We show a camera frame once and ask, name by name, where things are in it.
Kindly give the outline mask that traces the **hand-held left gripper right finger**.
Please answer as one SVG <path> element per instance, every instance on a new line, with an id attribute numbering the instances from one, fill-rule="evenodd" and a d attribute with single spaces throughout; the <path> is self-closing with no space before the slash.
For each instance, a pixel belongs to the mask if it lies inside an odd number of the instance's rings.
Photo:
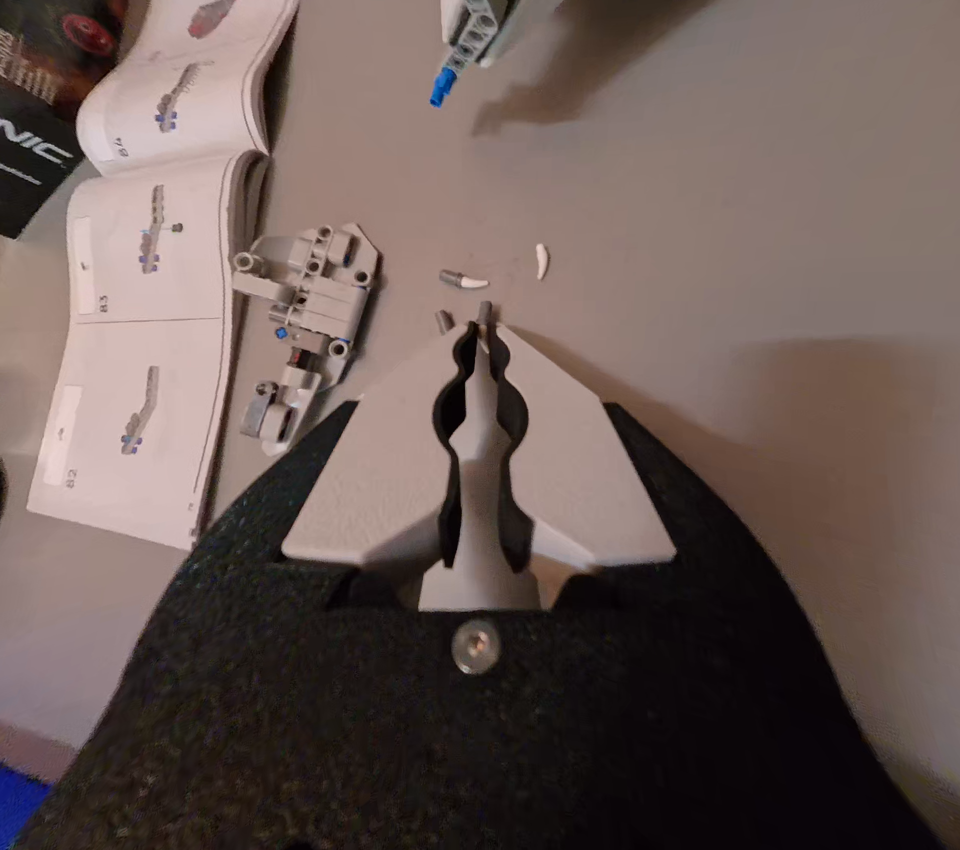
<path id="1" fill-rule="evenodd" d="M 668 563 L 677 548 L 602 400 L 502 324 L 487 325 L 495 387 L 493 604 L 539 609 L 577 574 Z"/>

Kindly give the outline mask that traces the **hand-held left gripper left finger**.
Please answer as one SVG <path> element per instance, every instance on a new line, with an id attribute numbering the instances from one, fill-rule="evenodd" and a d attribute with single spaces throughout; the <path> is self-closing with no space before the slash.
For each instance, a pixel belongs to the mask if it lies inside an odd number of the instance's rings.
<path id="1" fill-rule="evenodd" d="M 475 321 L 452 328 L 357 402 L 283 540 L 285 558 L 400 585 L 453 567 L 463 501 L 451 440 L 467 417 L 478 342 Z"/>

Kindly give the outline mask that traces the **grey brick assembly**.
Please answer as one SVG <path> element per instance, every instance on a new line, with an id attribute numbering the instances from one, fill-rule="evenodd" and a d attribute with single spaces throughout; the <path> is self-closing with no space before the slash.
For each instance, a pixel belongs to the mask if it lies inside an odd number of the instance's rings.
<path id="1" fill-rule="evenodd" d="M 270 304 L 271 334 L 289 352 L 278 378 L 257 382 L 241 433 L 269 457 L 301 437 L 318 397 L 354 355 L 381 255 L 356 223 L 261 236 L 231 261 L 235 292 Z"/>

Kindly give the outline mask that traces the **grey desk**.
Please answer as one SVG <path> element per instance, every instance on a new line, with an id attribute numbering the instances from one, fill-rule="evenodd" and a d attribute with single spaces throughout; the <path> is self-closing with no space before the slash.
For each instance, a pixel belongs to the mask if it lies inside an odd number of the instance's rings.
<path id="1" fill-rule="evenodd" d="M 302 0 L 261 224 L 385 270 L 322 412 L 476 314 L 440 269 L 489 280 L 751 526 L 955 815 L 958 0 L 568 0 L 435 111 L 438 2 Z"/>

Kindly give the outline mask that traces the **open instruction booklet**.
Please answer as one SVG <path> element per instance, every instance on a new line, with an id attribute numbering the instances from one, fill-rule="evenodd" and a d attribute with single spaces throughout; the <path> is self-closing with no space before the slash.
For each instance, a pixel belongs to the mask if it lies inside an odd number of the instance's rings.
<path id="1" fill-rule="evenodd" d="M 69 328 L 27 508 L 188 550 L 232 382 L 232 260 L 270 159 L 263 85 L 301 0 L 150 0 L 81 105 Z"/>

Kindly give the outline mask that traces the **black toy set box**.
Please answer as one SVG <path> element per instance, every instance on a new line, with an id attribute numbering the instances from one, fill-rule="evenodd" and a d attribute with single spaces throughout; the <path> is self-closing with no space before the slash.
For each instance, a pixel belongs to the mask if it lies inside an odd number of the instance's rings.
<path id="1" fill-rule="evenodd" d="M 117 63 L 129 0 L 1 0 L 1 235 L 84 160 L 76 118 Z"/>

